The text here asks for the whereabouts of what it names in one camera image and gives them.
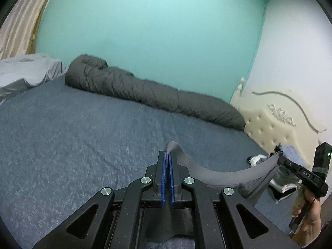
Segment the person's right hand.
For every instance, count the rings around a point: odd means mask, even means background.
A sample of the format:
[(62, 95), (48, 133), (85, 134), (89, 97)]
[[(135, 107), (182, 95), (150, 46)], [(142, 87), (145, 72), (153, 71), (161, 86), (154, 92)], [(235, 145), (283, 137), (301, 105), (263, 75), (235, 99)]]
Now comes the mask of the person's right hand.
[(292, 217), (297, 217), (301, 213), (306, 201), (312, 205), (303, 219), (300, 230), (292, 237), (292, 240), (297, 242), (301, 247), (307, 247), (321, 232), (320, 199), (315, 198), (315, 195), (308, 189), (303, 187), (299, 189), (292, 207)]

